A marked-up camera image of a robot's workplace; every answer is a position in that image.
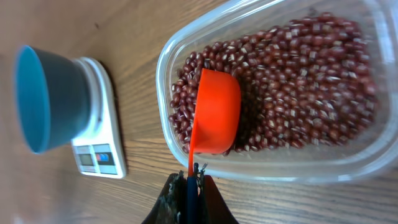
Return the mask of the red scoop with blue handle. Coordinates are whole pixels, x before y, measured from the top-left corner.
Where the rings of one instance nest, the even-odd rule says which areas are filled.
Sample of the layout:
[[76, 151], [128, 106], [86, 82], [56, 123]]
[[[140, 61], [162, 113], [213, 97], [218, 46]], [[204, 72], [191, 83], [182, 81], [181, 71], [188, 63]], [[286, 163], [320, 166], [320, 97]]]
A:
[[222, 154], [234, 143], [241, 110], [237, 79], [225, 72], [201, 70], [193, 120], [187, 177], [187, 223], [198, 222], [200, 170], [194, 153]]

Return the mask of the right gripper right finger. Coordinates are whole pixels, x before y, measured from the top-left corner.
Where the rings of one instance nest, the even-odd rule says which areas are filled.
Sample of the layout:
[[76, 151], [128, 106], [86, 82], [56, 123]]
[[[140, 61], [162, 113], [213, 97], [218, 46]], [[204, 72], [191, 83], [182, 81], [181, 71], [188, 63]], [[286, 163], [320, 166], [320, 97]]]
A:
[[198, 186], [198, 222], [199, 224], [238, 224], [212, 176], [205, 174], [207, 163], [200, 170]]

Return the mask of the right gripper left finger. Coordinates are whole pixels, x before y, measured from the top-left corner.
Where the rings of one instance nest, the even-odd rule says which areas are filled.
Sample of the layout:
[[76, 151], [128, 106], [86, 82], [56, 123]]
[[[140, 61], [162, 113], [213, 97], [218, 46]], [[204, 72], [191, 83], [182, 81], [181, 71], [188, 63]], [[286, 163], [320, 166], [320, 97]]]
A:
[[183, 171], [170, 174], [142, 224], [186, 223], [186, 196], [187, 180]]

